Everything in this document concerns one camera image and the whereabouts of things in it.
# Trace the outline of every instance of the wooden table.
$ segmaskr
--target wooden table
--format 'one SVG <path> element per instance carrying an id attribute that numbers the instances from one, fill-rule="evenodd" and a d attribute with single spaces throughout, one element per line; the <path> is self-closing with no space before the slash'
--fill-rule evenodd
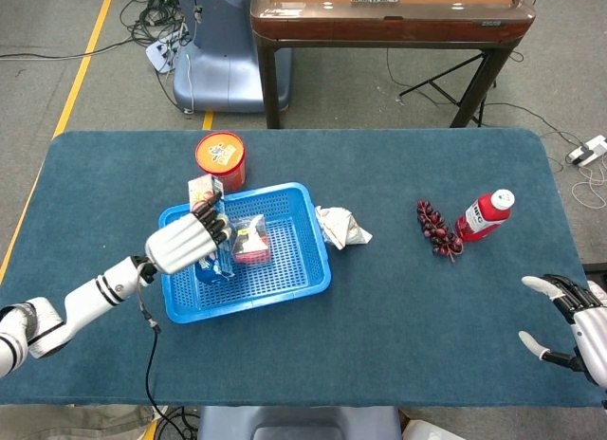
<path id="1" fill-rule="evenodd" d="M 523 0 L 251 0 L 250 13 L 268 128 L 280 127 L 274 53 L 286 46 L 480 49 L 451 123 L 465 127 L 535 19 Z"/>

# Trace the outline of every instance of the grapes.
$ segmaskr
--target grapes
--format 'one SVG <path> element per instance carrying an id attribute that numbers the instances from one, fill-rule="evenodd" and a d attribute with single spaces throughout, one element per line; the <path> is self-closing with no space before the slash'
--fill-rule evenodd
<path id="1" fill-rule="evenodd" d="M 417 221 L 426 238 L 432 243 L 432 252 L 436 255 L 453 257 L 464 251 L 462 239 L 449 230 L 443 216 L 432 207 L 428 200 L 417 200 Z"/>

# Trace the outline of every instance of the bottle label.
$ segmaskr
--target bottle label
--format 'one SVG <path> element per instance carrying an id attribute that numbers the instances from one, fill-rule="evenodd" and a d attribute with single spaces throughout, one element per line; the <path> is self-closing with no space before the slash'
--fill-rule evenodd
<path id="1" fill-rule="evenodd" d="M 466 210 L 466 222 L 468 223 L 468 228 L 471 229 L 472 232 L 478 233 L 479 231 L 482 231 L 487 227 L 491 227 L 492 225 L 502 224 L 504 223 L 504 220 L 485 220 L 485 217 L 483 217 L 483 214 L 481 214 L 481 209 L 478 207 L 477 200 Z"/>

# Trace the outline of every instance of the bottle cap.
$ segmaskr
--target bottle cap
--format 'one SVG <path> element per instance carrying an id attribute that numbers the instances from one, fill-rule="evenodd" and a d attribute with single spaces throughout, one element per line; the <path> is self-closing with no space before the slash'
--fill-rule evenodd
<path id="1" fill-rule="evenodd" d="M 491 196 L 491 205 L 500 211 L 509 210 L 514 205 L 514 193 L 507 189 L 495 191 Z"/>

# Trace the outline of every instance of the blue plastic basket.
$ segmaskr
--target blue plastic basket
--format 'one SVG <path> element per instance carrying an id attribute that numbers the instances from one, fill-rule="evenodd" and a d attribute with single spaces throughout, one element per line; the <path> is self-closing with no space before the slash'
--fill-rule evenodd
<path id="1" fill-rule="evenodd" d="M 165 227 L 188 211 L 189 205 L 169 208 L 158 225 Z M 271 261 L 234 265 L 234 277 L 217 284 L 200 283 L 193 266 L 172 276 L 163 274 L 162 294 L 172 321 L 210 319 L 314 295 L 329 286 L 326 248 L 305 186 L 293 182 L 227 195 L 226 214 L 230 219 L 266 217 Z"/>

